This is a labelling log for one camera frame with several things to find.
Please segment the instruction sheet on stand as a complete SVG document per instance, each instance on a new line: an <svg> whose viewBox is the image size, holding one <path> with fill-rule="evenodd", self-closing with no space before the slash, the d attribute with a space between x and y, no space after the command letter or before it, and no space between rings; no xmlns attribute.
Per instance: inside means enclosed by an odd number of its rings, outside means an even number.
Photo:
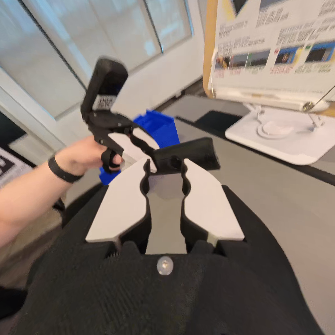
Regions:
<svg viewBox="0 0 335 335"><path fill-rule="evenodd" d="M206 96L210 99L223 99L229 101L228 98L217 98L214 89L209 88L211 83L212 71L212 56L215 49L215 34L216 34L216 19L217 19L217 0L209 0L206 5L206 25L204 28L204 59L203 59L203 89ZM335 116L334 107L334 84L330 91L326 94L326 100L330 102L330 107L326 110L319 112L323 116Z"/></svg>

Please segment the person's left forearm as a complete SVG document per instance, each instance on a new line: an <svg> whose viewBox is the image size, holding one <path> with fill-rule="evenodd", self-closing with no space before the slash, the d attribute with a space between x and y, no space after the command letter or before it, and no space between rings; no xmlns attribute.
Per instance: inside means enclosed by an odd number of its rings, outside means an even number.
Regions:
<svg viewBox="0 0 335 335"><path fill-rule="evenodd" d="M0 246L51 209L70 187L47 163L6 184L0 191Z"/></svg>

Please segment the person's left hand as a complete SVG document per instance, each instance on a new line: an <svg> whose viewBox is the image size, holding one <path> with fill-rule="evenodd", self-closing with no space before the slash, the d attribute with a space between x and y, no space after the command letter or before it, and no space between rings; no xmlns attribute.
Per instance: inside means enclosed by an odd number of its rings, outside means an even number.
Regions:
<svg viewBox="0 0 335 335"><path fill-rule="evenodd" d="M106 146L98 144L93 136L88 136L56 153L55 161L61 170L82 176L88 170L103 166L101 156L106 150Z"/></svg>

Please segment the black mat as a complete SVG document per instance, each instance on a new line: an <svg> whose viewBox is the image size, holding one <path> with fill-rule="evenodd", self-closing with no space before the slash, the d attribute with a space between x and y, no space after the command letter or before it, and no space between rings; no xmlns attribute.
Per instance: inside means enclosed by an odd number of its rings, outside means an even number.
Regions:
<svg viewBox="0 0 335 335"><path fill-rule="evenodd" d="M242 116L211 110L194 122L199 129L226 140L225 132L237 123Z"/></svg>

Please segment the white stand base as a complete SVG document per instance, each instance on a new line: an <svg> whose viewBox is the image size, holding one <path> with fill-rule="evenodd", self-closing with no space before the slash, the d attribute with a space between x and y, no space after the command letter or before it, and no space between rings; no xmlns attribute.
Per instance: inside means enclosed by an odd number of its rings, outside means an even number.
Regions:
<svg viewBox="0 0 335 335"><path fill-rule="evenodd" d="M334 149L334 117L249 103L245 107L249 113L225 131L228 140L300 166Z"/></svg>

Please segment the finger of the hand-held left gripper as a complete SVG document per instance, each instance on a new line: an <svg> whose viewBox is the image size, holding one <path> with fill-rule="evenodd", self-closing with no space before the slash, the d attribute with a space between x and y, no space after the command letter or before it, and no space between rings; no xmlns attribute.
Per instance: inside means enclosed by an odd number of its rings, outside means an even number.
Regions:
<svg viewBox="0 0 335 335"><path fill-rule="evenodd" d="M145 154L139 147L132 144L130 140L122 140L121 147L123 148L123 167L130 167L142 159L150 159L147 154Z"/></svg>
<svg viewBox="0 0 335 335"><path fill-rule="evenodd" d="M136 146L144 153L152 153L159 149L156 140L140 127L136 128Z"/></svg>

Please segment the white tag sign board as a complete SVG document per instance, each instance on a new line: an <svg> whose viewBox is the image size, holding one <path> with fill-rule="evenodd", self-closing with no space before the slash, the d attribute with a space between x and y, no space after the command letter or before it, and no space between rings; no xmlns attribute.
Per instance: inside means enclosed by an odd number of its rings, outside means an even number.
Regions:
<svg viewBox="0 0 335 335"><path fill-rule="evenodd" d="M0 188L33 168L4 149L0 149Z"/></svg>

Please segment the black remote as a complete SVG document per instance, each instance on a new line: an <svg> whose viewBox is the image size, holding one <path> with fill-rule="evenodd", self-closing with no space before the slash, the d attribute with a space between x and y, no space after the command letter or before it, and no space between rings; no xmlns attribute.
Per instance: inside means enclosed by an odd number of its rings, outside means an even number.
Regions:
<svg viewBox="0 0 335 335"><path fill-rule="evenodd" d="M191 160L205 170L220 169L220 162L211 137L156 149L150 157L157 168L157 175L181 173L182 161L185 159Z"/></svg>

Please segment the blue plastic bin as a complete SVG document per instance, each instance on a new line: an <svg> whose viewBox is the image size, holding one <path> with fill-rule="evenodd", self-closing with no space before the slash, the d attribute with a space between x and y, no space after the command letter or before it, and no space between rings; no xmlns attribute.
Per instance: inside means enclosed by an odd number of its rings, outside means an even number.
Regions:
<svg viewBox="0 0 335 335"><path fill-rule="evenodd" d="M94 139L107 147L102 155L102 174L111 174L109 169L113 166L112 160L115 155L122 158L122 140L130 140L136 146L136 128L140 127L156 140L159 148L180 144L180 139L173 117L164 115L155 110L147 110L144 115L137 116L134 120L111 111L97 111L93 115L94 125L90 126L90 131ZM150 157L150 169L152 173L157 172L157 168Z"/></svg>

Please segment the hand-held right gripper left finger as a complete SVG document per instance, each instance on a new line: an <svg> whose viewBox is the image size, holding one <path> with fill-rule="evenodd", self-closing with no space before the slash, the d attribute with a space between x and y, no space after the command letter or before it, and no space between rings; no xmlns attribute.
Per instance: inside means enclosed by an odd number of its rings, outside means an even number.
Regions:
<svg viewBox="0 0 335 335"><path fill-rule="evenodd" d="M143 158L114 178L86 235L86 242L112 242L120 248L126 241L148 241L152 221L147 193L150 160Z"/></svg>

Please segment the black wristband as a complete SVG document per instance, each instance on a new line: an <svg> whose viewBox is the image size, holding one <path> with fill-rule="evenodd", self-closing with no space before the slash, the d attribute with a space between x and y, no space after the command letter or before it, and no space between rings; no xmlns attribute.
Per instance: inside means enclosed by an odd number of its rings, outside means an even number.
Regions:
<svg viewBox="0 0 335 335"><path fill-rule="evenodd" d="M83 174L79 175L79 176L78 175L73 175L73 174L71 174L69 172L66 172L63 169L61 169L61 167L56 162L55 156L52 156L52 157L49 158L48 167L56 177L60 178L61 180L63 180L64 182L67 182L69 184L73 184L73 183L79 181L83 177Z"/></svg>

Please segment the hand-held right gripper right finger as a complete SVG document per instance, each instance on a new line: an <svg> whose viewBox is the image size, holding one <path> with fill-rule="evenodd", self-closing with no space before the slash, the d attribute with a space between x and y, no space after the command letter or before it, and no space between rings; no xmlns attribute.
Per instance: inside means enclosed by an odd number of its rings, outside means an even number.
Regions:
<svg viewBox="0 0 335 335"><path fill-rule="evenodd" d="M191 245L204 240L213 246L218 241L243 241L245 235L221 183L208 171L184 159L181 232Z"/></svg>

